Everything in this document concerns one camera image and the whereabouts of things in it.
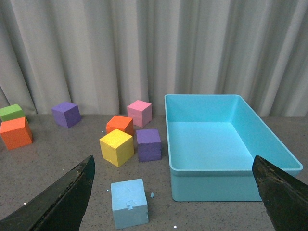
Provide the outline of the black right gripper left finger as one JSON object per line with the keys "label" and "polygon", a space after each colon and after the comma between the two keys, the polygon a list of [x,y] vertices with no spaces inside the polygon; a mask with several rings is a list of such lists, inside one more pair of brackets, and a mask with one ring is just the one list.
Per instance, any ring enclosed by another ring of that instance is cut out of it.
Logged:
{"label": "black right gripper left finger", "polygon": [[23,207],[0,221],[2,231],[77,231],[85,215],[95,175],[88,156]]}

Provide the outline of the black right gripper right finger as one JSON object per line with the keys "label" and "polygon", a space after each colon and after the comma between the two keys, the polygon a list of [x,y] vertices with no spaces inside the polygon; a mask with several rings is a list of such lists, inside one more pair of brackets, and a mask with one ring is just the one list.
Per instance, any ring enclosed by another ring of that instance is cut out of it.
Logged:
{"label": "black right gripper right finger", "polygon": [[308,229],[308,186],[257,155],[252,172],[276,231]]}

